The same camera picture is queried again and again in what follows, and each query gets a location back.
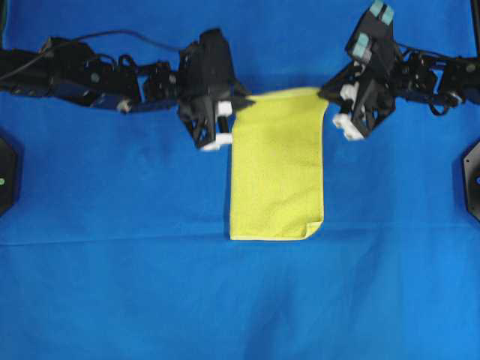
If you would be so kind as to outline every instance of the black cable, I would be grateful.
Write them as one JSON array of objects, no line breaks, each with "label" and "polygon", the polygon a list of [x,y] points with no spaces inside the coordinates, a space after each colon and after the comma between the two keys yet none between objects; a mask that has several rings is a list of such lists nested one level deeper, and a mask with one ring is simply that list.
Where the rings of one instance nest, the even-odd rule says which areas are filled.
[{"label": "black cable", "polygon": [[80,37],[75,37],[73,40],[69,40],[67,42],[60,43],[58,45],[52,46],[49,49],[45,49],[44,51],[40,52],[37,56],[35,56],[32,60],[30,60],[26,64],[18,67],[15,70],[12,70],[9,73],[6,73],[5,75],[0,76],[0,81],[3,81],[3,80],[5,80],[9,77],[17,75],[18,73],[21,73],[22,71],[30,68],[33,64],[35,64],[36,62],[41,60],[43,57],[45,57],[48,53],[50,53],[52,51],[58,50],[62,47],[70,46],[71,44],[78,43],[79,41],[84,41],[84,40],[92,39],[92,38],[99,38],[99,37],[107,36],[107,35],[129,35],[129,36],[137,38],[137,39],[139,39],[139,40],[141,40],[141,41],[143,41],[147,44],[151,44],[154,47],[159,47],[162,50],[171,51],[171,52],[174,52],[174,53],[177,53],[177,52],[180,51],[179,48],[176,48],[176,47],[170,46],[170,45],[166,45],[164,43],[159,43],[159,42],[157,42],[155,40],[152,40],[152,39],[136,32],[136,31],[133,31],[133,30],[121,29],[121,30],[110,30],[110,31],[95,32],[93,34],[87,34],[87,35],[83,35],[83,36],[80,36]]}]

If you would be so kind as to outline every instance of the yellow towel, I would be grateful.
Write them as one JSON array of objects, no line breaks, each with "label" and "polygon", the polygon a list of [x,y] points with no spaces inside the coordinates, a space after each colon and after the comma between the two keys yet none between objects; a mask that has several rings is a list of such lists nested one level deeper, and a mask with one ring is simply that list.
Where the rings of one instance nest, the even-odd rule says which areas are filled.
[{"label": "yellow towel", "polygon": [[318,88],[250,97],[233,127],[232,240],[303,240],[323,222]]}]

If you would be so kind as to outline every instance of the black bracket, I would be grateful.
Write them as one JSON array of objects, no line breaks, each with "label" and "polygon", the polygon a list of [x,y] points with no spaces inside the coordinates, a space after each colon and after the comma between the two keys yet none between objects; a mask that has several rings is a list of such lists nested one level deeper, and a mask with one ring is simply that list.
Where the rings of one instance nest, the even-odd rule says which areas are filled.
[{"label": "black bracket", "polygon": [[15,203],[16,175],[17,154],[0,138],[0,216]]},{"label": "black bracket", "polygon": [[463,159],[468,212],[480,221],[480,142]]}]

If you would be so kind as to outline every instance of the blue fabric surface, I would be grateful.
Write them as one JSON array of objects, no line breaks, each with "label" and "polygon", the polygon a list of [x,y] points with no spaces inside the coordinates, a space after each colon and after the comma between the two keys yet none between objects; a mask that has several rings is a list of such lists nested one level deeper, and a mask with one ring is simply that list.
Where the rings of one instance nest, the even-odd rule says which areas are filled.
[{"label": "blue fabric surface", "polygon": [[[475,52],[469,1],[392,0],[395,37]],[[220,26],[252,91],[320,86],[348,61],[363,0],[10,2],[8,48],[124,28],[180,47]],[[137,62],[135,39],[91,40]],[[0,359],[478,359],[480,224],[461,155],[480,108],[397,102],[367,142],[324,128],[325,224],[294,244],[228,240],[228,151],[175,111],[123,116],[0,96],[23,144],[0,218]]]}]

